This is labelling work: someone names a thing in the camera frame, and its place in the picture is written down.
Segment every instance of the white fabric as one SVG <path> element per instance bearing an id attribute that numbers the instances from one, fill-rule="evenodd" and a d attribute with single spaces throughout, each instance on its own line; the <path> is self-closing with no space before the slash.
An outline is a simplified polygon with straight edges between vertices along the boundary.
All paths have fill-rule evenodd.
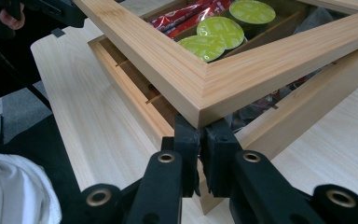
<path id="1" fill-rule="evenodd" d="M 0 154 L 0 224 L 55 224 L 61 219 L 44 170 L 21 156 Z"/>

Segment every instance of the wooden box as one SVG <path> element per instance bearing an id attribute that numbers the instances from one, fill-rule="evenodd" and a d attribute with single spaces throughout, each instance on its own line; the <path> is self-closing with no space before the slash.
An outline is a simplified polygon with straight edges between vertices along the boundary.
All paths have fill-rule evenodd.
<path id="1" fill-rule="evenodd" d="M 89 45 L 156 147 L 162 136 L 173 136 L 178 112 L 201 128 L 328 65 L 236 133 L 242 148 L 273 159 L 358 87 L 357 9 L 344 19 L 292 35 L 308 5 L 268 1 L 278 19 L 267 30 L 236 52 L 204 63 L 144 21 L 184 1 L 142 18 L 114 2 L 75 2 L 103 31 Z M 202 200 L 210 199 L 201 198 L 206 213 L 213 203 L 207 207 Z"/>

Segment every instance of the table surface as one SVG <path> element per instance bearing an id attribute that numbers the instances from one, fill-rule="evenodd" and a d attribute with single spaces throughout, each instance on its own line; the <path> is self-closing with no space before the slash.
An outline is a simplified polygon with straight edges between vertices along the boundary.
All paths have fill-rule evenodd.
<path id="1" fill-rule="evenodd" d="M 170 0 L 127 0 L 140 16 Z M 147 138 L 110 84 L 88 42 L 102 32 L 84 28 L 48 35 L 31 46 L 79 187 L 107 183 L 120 189 L 141 178 L 158 148 Z M 336 184 L 358 194 L 358 89 L 272 160 L 298 189 L 312 194 Z M 182 223 L 232 223 L 224 200 L 206 216 L 184 199 Z"/>

